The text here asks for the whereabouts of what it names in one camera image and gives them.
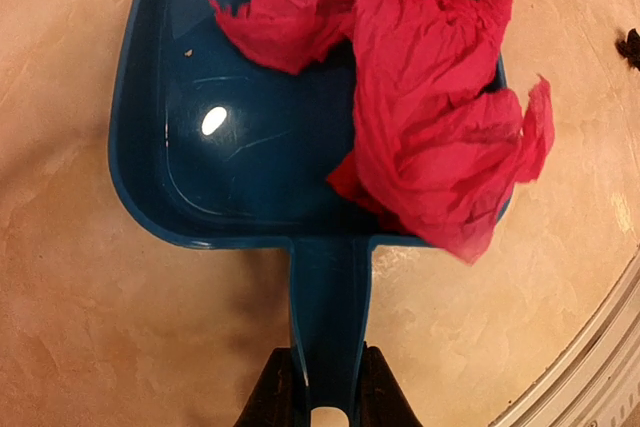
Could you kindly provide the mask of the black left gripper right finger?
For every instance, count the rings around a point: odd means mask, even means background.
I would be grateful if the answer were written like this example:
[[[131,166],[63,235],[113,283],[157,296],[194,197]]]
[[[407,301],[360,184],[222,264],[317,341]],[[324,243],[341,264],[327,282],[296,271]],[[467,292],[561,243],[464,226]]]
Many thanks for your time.
[[[381,350],[365,346],[361,360],[360,425],[421,427]]]

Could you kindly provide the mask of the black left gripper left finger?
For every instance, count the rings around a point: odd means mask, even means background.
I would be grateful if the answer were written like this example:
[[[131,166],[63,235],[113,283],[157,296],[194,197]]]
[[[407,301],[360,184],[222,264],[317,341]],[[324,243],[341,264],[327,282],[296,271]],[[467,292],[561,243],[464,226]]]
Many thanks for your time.
[[[306,384],[297,347],[275,348],[234,427],[306,425]]]

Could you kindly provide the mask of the blue dustpan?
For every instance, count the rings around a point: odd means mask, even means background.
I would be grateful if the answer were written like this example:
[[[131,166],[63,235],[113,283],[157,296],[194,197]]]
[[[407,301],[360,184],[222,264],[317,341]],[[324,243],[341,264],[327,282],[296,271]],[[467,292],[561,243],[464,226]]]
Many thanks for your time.
[[[327,183],[354,140],[354,71],[346,45],[298,77],[268,70],[206,0],[133,0],[113,94],[109,169],[141,226],[183,247],[290,252],[305,426],[319,407],[361,426],[372,253],[420,245]]]

